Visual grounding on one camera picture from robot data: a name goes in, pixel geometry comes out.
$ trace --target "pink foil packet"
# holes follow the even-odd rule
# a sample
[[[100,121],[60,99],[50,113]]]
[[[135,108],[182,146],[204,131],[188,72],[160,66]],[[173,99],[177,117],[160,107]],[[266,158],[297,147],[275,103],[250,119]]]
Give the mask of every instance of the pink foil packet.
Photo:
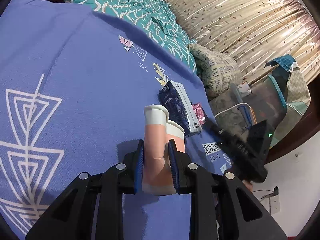
[[[201,104],[196,103],[196,104],[192,105],[192,108],[196,113],[196,117],[198,118],[200,125],[203,125],[205,123],[205,117],[204,117],[204,111],[202,109]]]

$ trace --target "white geometric print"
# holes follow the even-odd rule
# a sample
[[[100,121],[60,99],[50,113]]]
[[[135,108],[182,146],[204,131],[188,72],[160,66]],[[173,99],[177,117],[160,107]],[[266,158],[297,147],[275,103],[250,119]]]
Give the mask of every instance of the white geometric print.
[[[43,78],[44,74],[35,93],[6,90],[9,120],[17,144],[0,141],[0,147],[8,148],[6,153],[0,152],[0,167],[16,198],[16,202],[0,198],[0,209],[25,235],[48,208],[40,202],[64,155],[63,150],[35,147],[62,102],[61,98],[39,93]]]

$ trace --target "beige curtain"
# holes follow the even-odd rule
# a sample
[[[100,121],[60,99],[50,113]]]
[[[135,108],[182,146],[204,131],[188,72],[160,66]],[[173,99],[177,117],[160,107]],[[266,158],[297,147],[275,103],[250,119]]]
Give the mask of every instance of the beige curtain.
[[[177,22],[199,44],[235,59],[254,83],[265,63],[291,54],[304,79],[319,73],[319,28],[297,0],[167,0]]]

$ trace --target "teal patterned blanket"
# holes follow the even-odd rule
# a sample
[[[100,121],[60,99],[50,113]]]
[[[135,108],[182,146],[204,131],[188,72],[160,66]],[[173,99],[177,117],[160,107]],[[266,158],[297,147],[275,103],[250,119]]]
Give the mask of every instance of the teal patterned blanket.
[[[65,2],[86,4],[92,10],[120,17],[142,28],[160,46],[183,61],[193,72],[196,62],[188,44],[190,40],[169,5],[162,0],[65,0]]]

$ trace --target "white wavy pattern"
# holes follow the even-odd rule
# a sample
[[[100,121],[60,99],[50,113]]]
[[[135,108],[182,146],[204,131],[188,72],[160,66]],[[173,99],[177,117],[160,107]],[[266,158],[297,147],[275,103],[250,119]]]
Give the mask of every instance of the white wavy pattern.
[[[190,41],[162,0],[65,0],[90,5],[92,10],[120,17],[142,28],[155,42],[183,61],[192,71],[196,62],[188,50]]]
[[[319,73],[319,28],[297,0],[167,0],[190,38],[225,53],[253,83],[291,54],[309,84]]]

